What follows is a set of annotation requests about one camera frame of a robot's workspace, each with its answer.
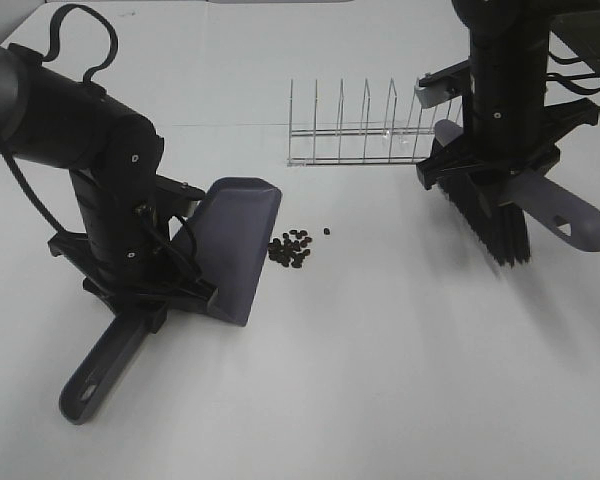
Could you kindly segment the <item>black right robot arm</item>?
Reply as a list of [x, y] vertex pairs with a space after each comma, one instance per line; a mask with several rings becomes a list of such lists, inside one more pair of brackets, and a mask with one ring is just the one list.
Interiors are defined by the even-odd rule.
[[571, 79], [547, 70], [552, 20], [595, 9], [588, 1], [456, 1], [469, 31], [467, 60], [420, 80], [462, 99], [462, 132], [417, 166], [425, 189], [460, 177], [494, 184], [550, 163], [559, 140], [597, 124], [600, 108], [576, 87], [578, 99], [545, 103], [547, 84]]

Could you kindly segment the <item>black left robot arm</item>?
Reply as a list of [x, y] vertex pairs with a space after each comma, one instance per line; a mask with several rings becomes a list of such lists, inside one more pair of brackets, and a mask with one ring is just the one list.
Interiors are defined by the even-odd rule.
[[65, 170], [84, 229], [49, 248], [111, 310], [169, 310], [245, 325], [282, 195], [249, 177], [209, 189], [159, 174], [164, 140], [90, 77], [67, 78], [27, 47], [0, 46], [0, 156]]

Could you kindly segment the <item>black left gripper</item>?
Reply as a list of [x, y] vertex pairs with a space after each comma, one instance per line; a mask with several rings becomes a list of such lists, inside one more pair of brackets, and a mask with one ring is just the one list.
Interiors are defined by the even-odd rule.
[[164, 221], [87, 219], [84, 233], [58, 233], [51, 255], [85, 276], [83, 286], [109, 304], [124, 332], [156, 334], [170, 309], [208, 313], [218, 289], [197, 262], [193, 229], [181, 220], [174, 237]]

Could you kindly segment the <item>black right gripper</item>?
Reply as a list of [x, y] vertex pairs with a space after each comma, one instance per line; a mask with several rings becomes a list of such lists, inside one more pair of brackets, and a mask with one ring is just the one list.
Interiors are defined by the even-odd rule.
[[482, 118], [463, 102], [459, 125], [435, 123], [431, 153], [416, 167], [417, 178], [429, 190], [450, 179], [469, 180], [471, 218], [501, 217], [501, 196], [510, 176], [529, 168], [546, 172], [559, 160], [557, 143], [580, 125], [598, 124], [600, 107], [589, 99], [519, 109], [514, 114]]

